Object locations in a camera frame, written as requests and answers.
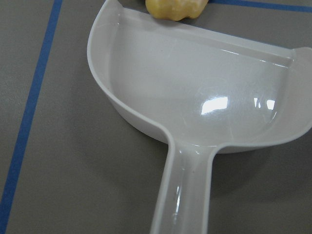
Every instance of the white handle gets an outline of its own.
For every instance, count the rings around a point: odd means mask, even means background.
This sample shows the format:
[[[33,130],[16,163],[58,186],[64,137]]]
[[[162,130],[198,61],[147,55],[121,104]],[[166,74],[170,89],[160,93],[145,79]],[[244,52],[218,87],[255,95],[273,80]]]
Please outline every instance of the white handle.
[[[151,234],[207,234],[216,147],[169,147]]]

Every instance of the white plastic scoop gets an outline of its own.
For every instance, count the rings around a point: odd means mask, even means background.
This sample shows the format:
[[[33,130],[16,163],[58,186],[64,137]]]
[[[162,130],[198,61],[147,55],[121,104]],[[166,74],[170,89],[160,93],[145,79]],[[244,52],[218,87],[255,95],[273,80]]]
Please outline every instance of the white plastic scoop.
[[[279,48],[107,0],[91,72],[118,112],[169,144],[152,234],[206,234],[213,158],[296,139],[312,126],[312,50]]]

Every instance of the blue line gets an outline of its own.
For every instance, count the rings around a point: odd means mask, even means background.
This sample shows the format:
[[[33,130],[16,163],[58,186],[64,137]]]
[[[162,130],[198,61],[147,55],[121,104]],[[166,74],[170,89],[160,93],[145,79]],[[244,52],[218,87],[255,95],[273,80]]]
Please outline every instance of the blue line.
[[[210,0],[209,3],[219,3],[237,6],[249,6],[283,11],[296,11],[296,12],[312,12],[310,6],[296,6],[296,5],[283,5],[275,3],[265,3],[257,1],[245,1],[245,0]]]
[[[0,203],[0,234],[5,234],[9,215],[12,208],[13,198],[18,183],[20,169],[24,158],[24,153],[27,145],[31,124],[33,121],[37,100],[39,97],[45,68],[48,62],[54,32],[59,19],[59,12],[62,5],[62,0],[54,0],[49,22],[44,35],[40,55],[37,61],[33,81],[30,87],[28,99],[26,102],[23,118],[19,127],[18,137],[15,143],[15,148],[5,182],[2,199]]]

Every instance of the yellow pepper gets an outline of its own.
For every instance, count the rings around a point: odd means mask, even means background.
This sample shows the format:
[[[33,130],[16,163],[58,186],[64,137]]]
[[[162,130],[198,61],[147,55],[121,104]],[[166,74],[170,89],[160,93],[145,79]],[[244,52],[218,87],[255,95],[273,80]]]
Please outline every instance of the yellow pepper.
[[[208,0],[145,0],[148,12],[157,19],[178,21],[197,18]]]

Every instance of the gray table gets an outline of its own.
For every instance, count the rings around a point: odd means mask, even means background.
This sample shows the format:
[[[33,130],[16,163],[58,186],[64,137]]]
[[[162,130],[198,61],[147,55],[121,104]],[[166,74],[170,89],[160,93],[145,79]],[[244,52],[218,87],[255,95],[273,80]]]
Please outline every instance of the gray table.
[[[312,7],[310,0],[259,1]],[[120,2],[146,12],[144,0]],[[89,71],[86,45],[102,4],[62,3],[7,234],[149,231],[168,147],[125,122]],[[0,194],[52,5],[0,2]],[[265,6],[209,3],[200,18],[182,22],[287,48],[312,47],[311,12]],[[209,234],[312,234],[311,142],[309,131],[284,145],[217,155]]]

